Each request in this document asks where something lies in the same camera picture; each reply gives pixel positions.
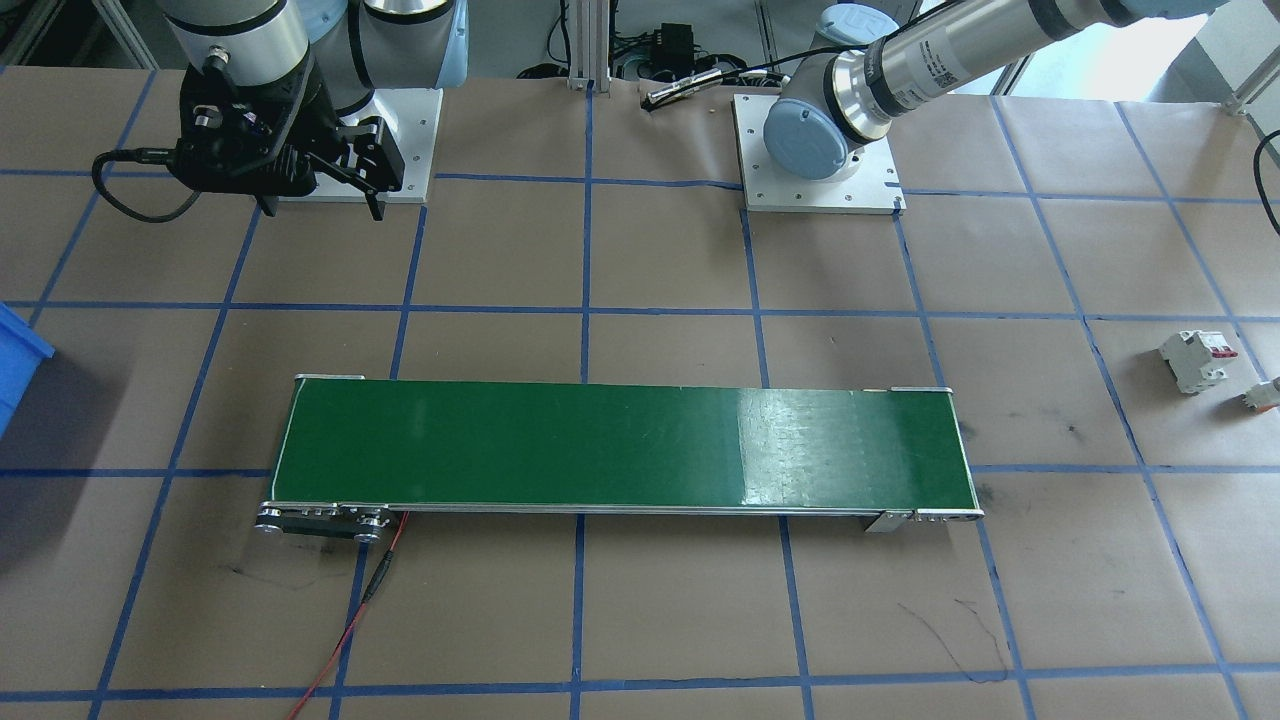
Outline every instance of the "conveyor belt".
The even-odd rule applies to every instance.
[[[300,378],[264,525],[376,509],[982,516],[946,389]]]

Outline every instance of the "red wire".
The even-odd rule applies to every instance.
[[[407,523],[408,523],[408,512],[407,511],[401,512],[399,527],[396,528],[396,536],[392,538],[392,544],[387,546],[387,552],[392,552],[396,550],[396,544],[399,543],[401,533],[404,532],[404,525]],[[311,700],[311,696],[315,694],[316,689],[320,688],[320,683],[324,682],[325,676],[329,674],[329,670],[333,670],[333,664],[337,662],[338,656],[342,655],[342,648],[346,647],[347,641],[351,639],[351,634],[356,632],[356,624],[360,623],[360,618],[361,615],[365,614],[366,607],[369,607],[367,602],[361,602],[360,606],[356,607],[356,614],[351,616],[351,623],[347,623],[347,629],[343,630],[342,637],[338,639],[338,644],[334,646],[333,653],[329,656],[329,661],[324,664],[324,670],[320,670],[320,674],[316,675],[315,682],[311,683],[311,687],[307,688],[307,692],[302,693],[302,697],[298,700],[298,703],[293,706],[293,710],[289,711],[289,715],[288,717],[285,717],[285,720],[296,720],[298,712],[302,712],[302,706],[305,706],[307,701]]]

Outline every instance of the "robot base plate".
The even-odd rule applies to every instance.
[[[887,140],[868,145],[858,172],[844,181],[815,182],[783,170],[764,147],[764,119],[776,101],[771,95],[733,96],[748,210],[887,215],[906,208]]]
[[[443,90],[378,90],[374,99],[358,113],[343,118],[355,123],[370,115],[381,115],[401,155],[404,156],[404,183],[396,192],[388,192],[388,204],[426,202],[426,182],[431,177],[431,158],[435,155],[435,132],[439,128]],[[317,174],[319,186],[306,197],[282,197],[291,202],[364,202],[365,196],[349,184]]]

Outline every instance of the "black wire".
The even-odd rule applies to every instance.
[[[568,0],[561,0],[561,37],[564,38],[564,64],[573,64],[573,55],[568,49]]]
[[[552,60],[556,60],[557,63],[563,63],[563,64],[567,65],[568,64],[568,28],[564,26],[564,23],[568,22],[568,17],[567,17],[567,14],[568,14],[568,5],[566,4],[566,0],[559,0],[559,5],[561,5],[561,14],[559,14],[559,17],[556,18],[554,20],[552,20],[552,27],[547,28],[547,56],[550,58]],[[564,59],[563,60],[561,60],[559,58],[556,56],[554,53],[552,53],[552,36],[556,35],[556,26],[561,26],[562,28],[564,28]]]
[[[712,82],[721,82],[721,81],[723,81],[726,78],[737,77],[737,76],[740,76],[742,73],[749,73],[751,70],[763,70],[763,69],[767,69],[767,68],[772,68],[774,65],[781,65],[783,63],[790,63],[791,60],[801,60],[804,58],[812,58],[814,55],[824,55],[824,54],[829,54],[829,53],[847,53],[850,50],[867,50],[867,47],[868,47],[867,45],[833,45],[831,47],[814,47],[812,50],[805,50],[804,53],[796,53],[795,55],[787,55],[786,58],[778,58],[777,60],[769,60],[767,63],[760,63],[759,65],[751,65],[750,68],[737,68],[737,69],[728,70],[728,72],[726,72],[726,73],[723,73],[721,76],[717,76],[717,77],[710,77],[710,78],[700,79],[698,82],[690,83],[689,87],[686,87],[685,90],[687,91],[687,90],[691,90],[694,87],[700,87],[700,86],[704,86],[704,85],[708,85],[708,83],[712,83]],[[664,106],[667,106],[667,105],[669,105],[669,104],[672,104],[676,100],[680,100],[682,97],[684,96],[681,96],[681,95],[673,95],[673,96],[671,96],[671,97],[668,97],[666,100],[659,100],[658,102],[654,102],[654,104],[649,105],[645,109],[652,113],[652,111],[657,110],[658,108],[664,108]]]
[[[193,191],[191,197],[188,197],[182,205],[178,206],[177,210],[172,213],[165,213],[164,215],[143,215],[124,202],[120,202],[114,195],[111,195],[110,191],[106,190],[106,183],[102,182],[102,168],[106,167],[108,163],[120,161],[137,163],[137,151],[111,150],[109,152],[102,152],[97,158],[93,158],[93,167],[90,168],[90,176],[93,178],[93,188],[96,188],[97,193],[102,196],[102,200],[106,200],[111,208],[115,208],[134,220],[141,220],[143,223],[168,223],[169,220],[175,220],[182,217],[182,214],[189,210],[191,206],[196,204],[196,200],[200,199],[200,191]]]
[[[1262,152],[1277,137],[1280,137],[1280,129],[1263,137],[1257,150],[1253,151],[1253,184],[1258,187],[1258,197],[1262,199],[1262,209],[1267,213],[1267,219],[1271,220],[1271,229],[1280,234],[1280,222],[1276,220],[1276,211],[1271,208],[1271,200],[1267,199],[1267,188],[1262,186]]]

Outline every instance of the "circuit breaker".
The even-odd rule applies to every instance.
[[[1160,346],[1160,356],[1174,372],[1178,389],[1187,395],[1226,380],[1225,368],[1239,355],[1222,333],[1212,331],[1181,331]]]
[[[1272,407],[1280,407],[1280,378],[1251,387],[1244,393],[1244,404],[1254,413],[1266,413]]]

